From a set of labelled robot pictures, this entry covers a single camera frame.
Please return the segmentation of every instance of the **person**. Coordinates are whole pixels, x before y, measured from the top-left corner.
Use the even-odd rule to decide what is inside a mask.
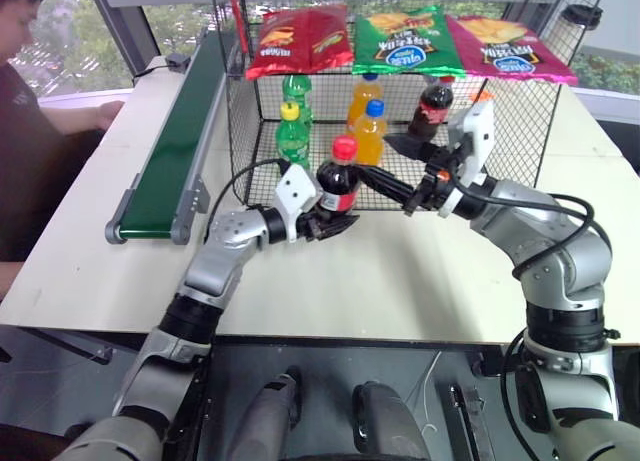
[[[9,64],[44,0],[0,0],[0,301],[123,103],[40,108]]]

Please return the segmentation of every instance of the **black shirt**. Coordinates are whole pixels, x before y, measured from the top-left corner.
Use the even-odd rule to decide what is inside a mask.
[[[24,261],[96,142],[60,134],[29,86],[0,66],[0,261]]]

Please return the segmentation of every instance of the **plastic bottle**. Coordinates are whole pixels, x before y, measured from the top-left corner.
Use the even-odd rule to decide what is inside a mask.
[[[382,99],[383,89],[377,74],[363,74],[362,81],[353,89],[353,101],[347,115],[347,134],[353,133],[356,121],[362,116],[367,103],[372,99]]]
[[[446,119],[453,103],[451,83],[455,79],[453,76],[443,76],[422,92],[420,104],[409,124],[409,133],[424,142],[429,142],[435,137],[438,126]]]
[[[276,130],[278,154],[287,161],[309,169],[309,131],[300,122],[297,103],[286,102],[280,106],[282,121]]]
[[[353,161],[358,143],[352,136],[338,136],[333,140],[331,159],[322,163],[316,178],[324,190],[318,203],[329,216],[349,212],[356,201],[360,182]]]
[[[367,103],[365,114],[356,121],[354,136],[358,141],[358,164],[378,165],[384,151],[382,137],[387,132],[387,122],[382,119],[384,103],[372,99]]]
[[[311,79],[306,74],[291,74],[282,80],[282,94],[284,101],[298,103],[300,108],[300,121],[307,130],[311,130],[313,113],[309,105],[307,93],[311,91]]]

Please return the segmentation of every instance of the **red label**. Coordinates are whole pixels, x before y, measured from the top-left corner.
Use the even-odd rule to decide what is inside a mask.
[[[332,194],[325,192],[320,199],[320,206],[327,211],[349,211],[356,203],[356,193]]]
[[[420,103],[420,108],[422,109],[422,114],[424,114],[429,120],[429,124],[441,124],[447,118],[447,114],[449,113],[448,108],[444,109],[434,109],[426,106],[423,103]]]

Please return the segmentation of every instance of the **metal wire rack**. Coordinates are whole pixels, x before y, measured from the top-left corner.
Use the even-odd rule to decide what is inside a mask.
[[[227,67],[227,106],[229,146],[232,173],[251,162],[276,154],[275,130],[280,121],[283,76],[268,76],[247,81],[244,70],[252,60],[258,42],[262,16],[281,8],[296,8],[342,2],[349,8],[347,19],[353,39],[355,15],[409,11],[430,4],[443,6],[454,16],[478,14],[522,22],[545,41],[547,46],[569,63],[579,47],[583,30],[554,30],[562,22],[562,11],[570,4],[590,7],[600,0],[239,0],[245,21],[250,50],[244,55],[238,43],[237,27],[230,0],[213,0],[214,20],[220,33]],[[353,86],[359,80],[351,67],[326,70],[312,75],[310,105],[314,116],[311,132],[311,168],[328,157],[332,139],[342,134],[352,99]],[[384,86],[385,117],[390,132],[401,132],[413,116],[418,98],[426,87],[417,74],[381,76]],[[453,84],[454,104],[450,116],[471,106],[480,92],[495,102],[496,146],[487,161],[490,175],[510,178],[535,186],[550,125],[553,120],[559,86],[542,81],[511,81],[467,77]],[[436,142],[446,144],[444,126]],[[382,166],[403,181],[416,185],[422,178],[424,165],[385,149]],[[234,193],[245,204],[268,204],[279,179],[274,167],[257,168],[238,179]],[[394,202],[364,187],[358,194],[356,209],[399,209]]]

